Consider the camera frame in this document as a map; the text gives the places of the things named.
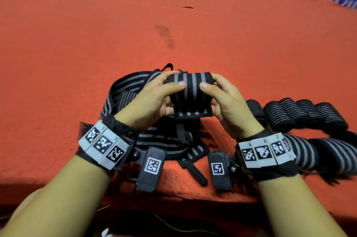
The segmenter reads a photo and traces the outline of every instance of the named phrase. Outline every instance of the fingernail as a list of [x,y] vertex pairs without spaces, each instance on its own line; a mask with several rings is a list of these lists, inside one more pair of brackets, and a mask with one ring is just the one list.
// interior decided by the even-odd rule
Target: fingernail
[[206,83],[206,82],[200,83],[200,88],[201,89],[206,89],[207,86],[208,86],[208,83]]

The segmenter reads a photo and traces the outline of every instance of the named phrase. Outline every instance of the hand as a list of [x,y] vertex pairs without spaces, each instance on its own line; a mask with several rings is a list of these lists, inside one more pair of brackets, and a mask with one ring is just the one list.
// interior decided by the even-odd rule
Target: hand
[[147,86],[114,117],[116,120],[138,131],[145,131],[153,126],[161,117],[173,114],[169,95],[186,88],[185,82],[170,82],[164,84],[171,74],[180,73],[178,70],[161,73],[148,83]]
[[200,89],[213,98],[213,115],[226,132],[234,139],[244,139],[263,131],[239,90],[219,74],[212,74],[212,77],[215,85],[202,82]]

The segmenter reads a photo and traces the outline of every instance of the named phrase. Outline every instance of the orange red surface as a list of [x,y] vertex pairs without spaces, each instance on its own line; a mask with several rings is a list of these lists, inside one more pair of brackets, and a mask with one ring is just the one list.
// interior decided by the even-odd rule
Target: orange red surface
[[[0,204],[19,203],[73,157],[80,121],[98,119],[109,87],[168,62],[227,77],[262,105],[328,101],[357,131],[357,13],[323,0],[0,0]],[[159,35],[158,26],[167,27]],[[234,141],[204,119],[212,147]],[[315,131],[295,133],[321,136]],[[207,158],[197,167],[209,178]],[[357,217],[357,181],[307,183],[334,214]],[[130,191],[131,186],[122,187]],[[165,162],[160,193],[253,202],[201,187]]]

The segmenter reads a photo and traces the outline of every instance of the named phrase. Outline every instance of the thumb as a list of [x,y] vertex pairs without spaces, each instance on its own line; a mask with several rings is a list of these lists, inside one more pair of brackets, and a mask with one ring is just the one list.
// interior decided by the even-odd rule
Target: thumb
[[186,88],[186,84],[184,81],[181,82],[169,82],[167,84],[163,84],[157,87],[158,92],[162,98],[180,92]]
[[233,99],[231,95],[227,94],[218,86],[210,85],[206,82],[200,83],[200,90],[202,90],[202,92],[207,94],[208,96],[214,98],[221,107],[228,106]]

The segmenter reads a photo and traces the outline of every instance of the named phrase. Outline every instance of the forearm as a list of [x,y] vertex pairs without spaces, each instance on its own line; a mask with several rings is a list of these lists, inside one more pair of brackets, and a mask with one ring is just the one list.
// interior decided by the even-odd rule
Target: forearm
[[1,237],[84,235],[112,175],[75,156],[4,228]]
[[346,236],[300,175],[258,185],[276,236]]

